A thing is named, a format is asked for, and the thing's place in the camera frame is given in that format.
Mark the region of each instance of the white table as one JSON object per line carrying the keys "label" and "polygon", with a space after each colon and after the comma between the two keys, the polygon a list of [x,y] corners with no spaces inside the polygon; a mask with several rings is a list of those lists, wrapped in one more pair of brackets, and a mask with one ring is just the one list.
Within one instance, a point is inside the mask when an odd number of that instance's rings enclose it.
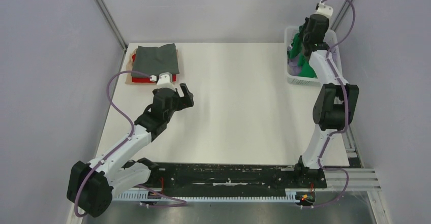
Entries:
{"label": "white table", "polygon": [[[164,43],[131,43],[138,46]],[[312,108],[318,87],[291,85],[283,71],[283,43],[177,43],[176,86],[185,82],[195,105],[175,112],[168,128],[133,159],[155,162],[294,165],[314,130]],[[114,103],[132,120],[152,103],[155,85],[125,84],[121,75]],[[112,107],[97,154],[130,130]],[[348,166],[341,136],[325,153],[331,166]]]}

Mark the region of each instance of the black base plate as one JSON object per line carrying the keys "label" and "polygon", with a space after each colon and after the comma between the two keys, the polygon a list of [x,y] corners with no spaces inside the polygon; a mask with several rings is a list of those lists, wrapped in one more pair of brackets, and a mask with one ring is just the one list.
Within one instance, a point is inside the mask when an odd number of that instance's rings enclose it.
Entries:
{"label": "black base plate", "polygon": [[286,188],[326,188],[326,179],[299,178],[294,166],[157,163],[146,186],[177,197],[284,197]]}

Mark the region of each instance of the plastic laundry basket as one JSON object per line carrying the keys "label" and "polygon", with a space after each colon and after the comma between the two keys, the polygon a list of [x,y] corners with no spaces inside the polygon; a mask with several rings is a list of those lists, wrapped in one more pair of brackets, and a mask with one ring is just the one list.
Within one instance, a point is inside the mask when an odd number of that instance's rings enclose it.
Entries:
{"label": "plastic laundry basket", "polygon": [[[297,34],[298,32],[299,32],[299,26],[289,26],[286,28],[284,32],[284,47],[285,47],[284,65],[285,65],[285,73],[287,76],[287,81],[288,83],[291,83],[291,84],[320,86],[319,80],[317,80],[317,78],[306,78],[306,77],[291,75],[292,73],[291,68],[287,64],[287,48],[290,46],[290,44],[293,41],[293,38],[295,37],[295,34]],[[325,41],[330,47],[338,42],[335,32],[330,29],[326,32],[325,38],[323,41]],[[336,67],[338,68],[339,72],[343,74],[343,71],[341,70],[341,60],[340,60],[340,52],[338,50],[338,46],[335,47],[331,53],[332,53],[332,59],[334,60]]]}

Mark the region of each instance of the robotic arm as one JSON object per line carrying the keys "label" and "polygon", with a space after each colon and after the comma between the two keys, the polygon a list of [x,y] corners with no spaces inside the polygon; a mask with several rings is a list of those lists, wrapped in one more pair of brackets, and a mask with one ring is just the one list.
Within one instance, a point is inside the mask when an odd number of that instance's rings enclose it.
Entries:
{"label": "robotic arm", "polygon": [[[189,92],[185,83],[180,84],[184,94],[180,97],[172,84],[169,73],[161,74],[157,81],[158,88],[153,90],[153,103],[145,108],[142,115],[135,121],[135,132],[122,137],[107,152],[90,160],[87,164],[79,161],[71,170],[67,198],[75,202],[78,189],[86,175],[100,161],[102,164],[92,173],[79,198],[78,206],[93,217],[101,215],[109,206],[112,198],[122,192],[145,183],[156,166],[150,160],[143,158],[128,168],[121,169],[130,158],[143,147],[150,144],[167,127],[175,111],[192,107],[193,94]],[[128,141],[103,160],[126,138]]]}
{"label": "robotic arm", "polygon": [[301,54],[316,72],[322,85],[313,108],[313,121],[316,124],[313,136],[307,150],[295,165],[299,178],[305,177],[312,182],[318,182],[324,176],[320,166],[324,166],[322,156],[334,138],[334,133],[347,126],[345,125],[345,98],[339,81],[343,83],[347,92],[349,124],[352,122],[359,95],[358,86],[349,84],[342,77],[332,60],[331,53],[326,59],[329,46],[323,39],[329,29],[332,12],[330,6],[318,3],[315,14],[305,19],[297,43],[294,43],[296,47],[301,46]]}

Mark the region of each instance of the gray wall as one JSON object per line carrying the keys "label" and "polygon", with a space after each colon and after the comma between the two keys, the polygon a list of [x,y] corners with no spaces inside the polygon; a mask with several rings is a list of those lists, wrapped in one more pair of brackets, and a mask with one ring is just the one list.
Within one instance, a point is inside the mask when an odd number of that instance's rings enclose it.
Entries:
{"label": "gray wall", "polygon": [[122,51],[93,0],[0,3],[0,223],[65,223]]}
{"label": "gray wall", "polygon": [[104,1],[127,42],[282,42],[319,0]]}
{"label": "gray wall", "polygon": [[[429,223],[431,0],[355,0],[341,44],[346,78],[359,85],[354,125],[395,223]],[[350,26],[349,14],[338,30]]]}

